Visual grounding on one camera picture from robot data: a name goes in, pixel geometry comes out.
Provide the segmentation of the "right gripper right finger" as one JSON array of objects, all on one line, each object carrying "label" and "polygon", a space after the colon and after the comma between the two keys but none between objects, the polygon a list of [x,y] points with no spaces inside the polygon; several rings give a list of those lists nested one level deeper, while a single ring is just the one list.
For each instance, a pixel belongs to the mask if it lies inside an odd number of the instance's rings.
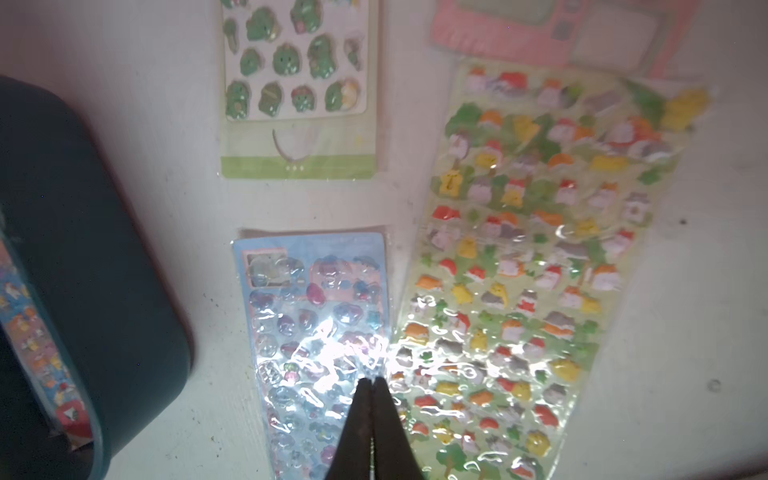
[{"label": "right gripper right finger", "polygon": [[382,377],[373,381],[371,421],[375,478],[422,480],[421,468],[403,429],[389,386]]}]

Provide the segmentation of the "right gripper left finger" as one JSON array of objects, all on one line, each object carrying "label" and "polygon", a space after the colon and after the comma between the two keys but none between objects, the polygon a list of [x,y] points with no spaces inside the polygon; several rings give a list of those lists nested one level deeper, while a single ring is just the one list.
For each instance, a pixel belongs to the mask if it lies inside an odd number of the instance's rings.
[{"label": "right gripper left finger", "polygon": [[358,381],[326,480],[368,480],[370,478],[373,436],[372,391],[370,379],[363,378]]}]

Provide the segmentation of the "green animal sticker sheet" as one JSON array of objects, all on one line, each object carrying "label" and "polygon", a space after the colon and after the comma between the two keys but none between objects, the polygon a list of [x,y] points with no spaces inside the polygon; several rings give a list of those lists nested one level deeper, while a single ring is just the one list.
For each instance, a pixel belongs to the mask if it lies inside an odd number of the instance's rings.
[{"label": "green animal sticker sheet", "polygon": [[548,479],[709,88],[460,63],[387,363],[428,479]]}]

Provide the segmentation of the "teal storage box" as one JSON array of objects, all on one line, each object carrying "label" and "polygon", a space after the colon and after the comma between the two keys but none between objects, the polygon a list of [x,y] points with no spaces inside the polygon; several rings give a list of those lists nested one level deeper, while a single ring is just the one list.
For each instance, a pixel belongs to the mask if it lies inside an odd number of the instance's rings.
[{"label": "teal storage box", "polygon": [[38,406],[1,325],[1,475],[101,479],[183,390],[192,348],[78,114],[1,80],[1,244],[67,363],[93,442],[73,450]]}]

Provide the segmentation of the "red blue sticker sheet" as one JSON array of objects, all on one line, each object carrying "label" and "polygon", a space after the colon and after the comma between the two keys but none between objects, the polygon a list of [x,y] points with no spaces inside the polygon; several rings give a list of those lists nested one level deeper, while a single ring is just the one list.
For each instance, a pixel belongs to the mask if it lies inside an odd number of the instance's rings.
[{"label": "red blue sticker sheet", "polygon": [[1,325],[54,432],[73,450],[93,442],[81,392],[5,243],[1,244]]}]

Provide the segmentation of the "white animal sticker sheet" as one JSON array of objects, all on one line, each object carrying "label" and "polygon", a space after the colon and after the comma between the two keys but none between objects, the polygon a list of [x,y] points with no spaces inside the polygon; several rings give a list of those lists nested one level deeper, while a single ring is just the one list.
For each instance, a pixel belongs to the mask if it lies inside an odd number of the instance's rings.
[{"label": "white animal sticker sheet", "polygon": [[379,13],[377,1],[222,2],[221,176],[375,176]]}]

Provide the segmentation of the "pink sticker sheet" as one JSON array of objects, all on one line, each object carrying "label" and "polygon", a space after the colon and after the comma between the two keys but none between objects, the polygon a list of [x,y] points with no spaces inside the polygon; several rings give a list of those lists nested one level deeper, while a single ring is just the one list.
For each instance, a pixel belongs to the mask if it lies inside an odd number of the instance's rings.
[{"label": "pink sticker sheet", "polygon": [[662,78],[696,1],[439,1],[439,46],[513,63]]}]

